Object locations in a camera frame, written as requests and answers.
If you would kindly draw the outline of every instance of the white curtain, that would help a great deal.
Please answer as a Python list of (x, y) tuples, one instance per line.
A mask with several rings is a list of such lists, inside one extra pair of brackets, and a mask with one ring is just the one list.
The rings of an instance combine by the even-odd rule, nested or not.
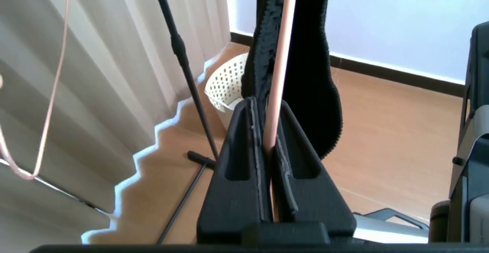
[[(197, 77), (229, 41), (226, 0), (168, 2)], [(0, 122), (14, 158), (29, 171), (60, 55), (64, 5), (0, 0)], [(135, 173), (133, 154), (154, 143), (154, 126), (188, 96), (157, 0), (71, 0), (40, 178), (112, 212), (114, 185)], [(95, 209), (41, 182), (19, 180), (4, 165), (0, 191), (2, 248), (19, 250), (23, 237), (35, 237), (22, 245), (28, 249), (79, 242), (84, 231), (108, 226)]]

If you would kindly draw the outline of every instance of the white basket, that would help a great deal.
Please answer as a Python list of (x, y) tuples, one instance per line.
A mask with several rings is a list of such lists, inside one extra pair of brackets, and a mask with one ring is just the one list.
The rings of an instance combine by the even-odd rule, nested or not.
[(226, 130), (235, 106), (241, 97), (241, 77), (245, 72), (248, 54), (238, 55), (222, 64), (207, 80), (205, 93), (217, 110)]

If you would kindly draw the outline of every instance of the wooden floor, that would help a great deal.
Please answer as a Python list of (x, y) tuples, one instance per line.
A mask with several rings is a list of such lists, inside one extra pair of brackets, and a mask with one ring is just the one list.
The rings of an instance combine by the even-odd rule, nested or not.
[[(247, 47), (229, 44), (207, 76)], [(425, 89), (332, 69), (340, 91), (344, 128), (323, 161), (352, 211), (390, 207), (427, 222), (431, 206), (447, 198), (461, 99)], [(225, 129), (199, 92), (216, 144)], [(159, 132), (159, 147), (138, 161), (141, 179), (122, 190), (117, 228), (91, 243), (154, 244), (199, 171), (188, 150), (212, 156), (195, 106), (188, 102), (174, 126)], [(164, 243), (193, 243), (212, 171), (206, 169)]]

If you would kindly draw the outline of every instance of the black stand pole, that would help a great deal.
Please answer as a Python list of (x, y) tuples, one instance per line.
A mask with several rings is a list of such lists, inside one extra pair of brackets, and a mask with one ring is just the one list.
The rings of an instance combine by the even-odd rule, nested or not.
[[(209, 129), (209, 124), (207, 123), (207, 118), (206, 114), (204, 113), (204, 108), (202, 107), (202, 102), (200, 101), (199, 93), (197, 92), (197, 87), (196, 84), (193, 82), (193, 76), (192, 72), (190, 71), (190, 66), (189, 66), (189, 59), (186, 55), (185, 51), (185, 44), (183, 43), (182, 37), (178, 34), (178, 31), (176, 30), (175, 26), (175, 21), (173, 20), (173, 16), (171, 14), (170, 6), (168, 5), (167, 0), (158, 0), (160, 3), (161, 11), (163, 12), (163, 15), (165, 17), (165, 22), (167, 23), (168, 30), (170, 31), (170, 39), (171, 39), (171, 47), (173, 50), (173, 53), (176, 55), (176, 58), (178, 59), (178, 63), (183, 69), (183, 74), (185, 75), (186, 83), (190, 89), (190, 94), (192, 95), (192, 99), (194, 103), (196, 104), (197, 107), (197, 112), (199, 113), (200, 121), (202, 122), (202, 125), (204, 127), (204, 131), (206, 132), (207, 140), (209, 141), (209, 145), (212, 149), (212, 153), (214, 154), (214, 158), (217, 160), (218, 159), (218, 152), (217, 152), (217, 147), (215, 146), (214, 139), (212, 137), (212, 133)], [(204, 172), (204, 169), (206, 167), (214, 169), (215, 166), (215, 161), (208, 157), (204, 157), (201, 154), (198, 154), (194, 151), (189, 151), (187, 153), (187, 157), (198, 164), (202, 165), (202, 168), (200, 169), (199, 173), (193, 180), (192, 184), (190, 185), (189, 189), (186, 191), (185, 196), (183, 197), (182, 201), (178, 205), (178, 207), (175, 210), (175, 213), (172, 215), (170, 221), (167, 223), (167, 226), (163, 230), (163, 233), (159, 237), (157, 241), (157, 245), (159, 245), (167, 235), (167, 233), (170, 231), (170, 228), (175, 222), (175, 219), (177, 218), (178, 214), (180, 213), (180, 210), (182, 209), (183, 205), (185, 204), (186, 200), (188, 199), (189, 195), (191, 194), (193, 188), (199, 181), (199, 178), (202, 176), (202, 173)]]

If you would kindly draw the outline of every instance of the black baseboard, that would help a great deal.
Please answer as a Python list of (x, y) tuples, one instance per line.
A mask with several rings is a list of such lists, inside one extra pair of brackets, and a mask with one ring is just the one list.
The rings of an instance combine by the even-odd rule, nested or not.
[[(253, 37), (243, 34), (231, 32), (231, 42), (251, 46)], [(450, 96), (463, 97), (464, 85), (450, 83), (438, 79), (433, 79), (425, 76), (419, 76), (412, 73), (405, 73), (399, 70), (392, 70), (382, 66), (375, 66), (368, 63), (362, 63), (354, 60), (344, 59), (340, 57), (330, 56), (331, 66), (348, 70), (355, 73), (361, 73), (368, 76), (373, 76), (381, 79), (386, 79), (410, 86), (416, 86), (423, 89), (441, 92)]]

